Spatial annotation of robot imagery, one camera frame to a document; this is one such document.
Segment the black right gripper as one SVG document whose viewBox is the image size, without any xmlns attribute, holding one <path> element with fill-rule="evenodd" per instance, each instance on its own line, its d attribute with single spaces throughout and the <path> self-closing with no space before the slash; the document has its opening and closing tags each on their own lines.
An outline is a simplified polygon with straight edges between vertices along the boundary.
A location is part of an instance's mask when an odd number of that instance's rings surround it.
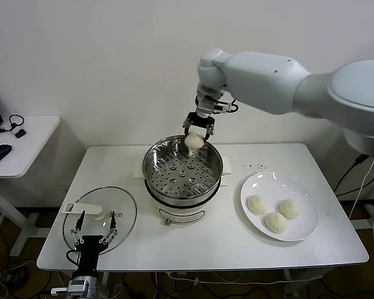
<svg viewBox="0 0 374 299">
<path fill-rule="evenodd" d="M 209 138 L 214 134 L 214 124 L 215 120 L 213 117 L 201 117 L 196 112 L 189 112 L 186 120 L 183 122 L 184 134 L 189 135 L 189 129 L 191 126 L 197 126 L 206 129 L 205 136 L 203 138 L 204 142 L 207 142 Z"/>
</svg>

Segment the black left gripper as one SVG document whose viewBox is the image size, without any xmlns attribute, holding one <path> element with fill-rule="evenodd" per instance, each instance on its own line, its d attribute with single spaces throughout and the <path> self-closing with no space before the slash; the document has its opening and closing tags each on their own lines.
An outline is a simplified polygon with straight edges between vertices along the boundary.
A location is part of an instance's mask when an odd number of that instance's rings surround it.
<svg viewBox="0 0 374 299">
<path fill-rule="evenodd" d="M 114 237 L 118 234 L 115 211 L 111 212 L 110 226 L 108 233 L 103 235 L 81 235 L 84 222 L 85 210 L 75 223 L 75 228 L 71 230 L 74 238 L 75 249 L 80 253 L 78 271 L 96 272 L 99 255 L 106 250 Z"/>
</svg>

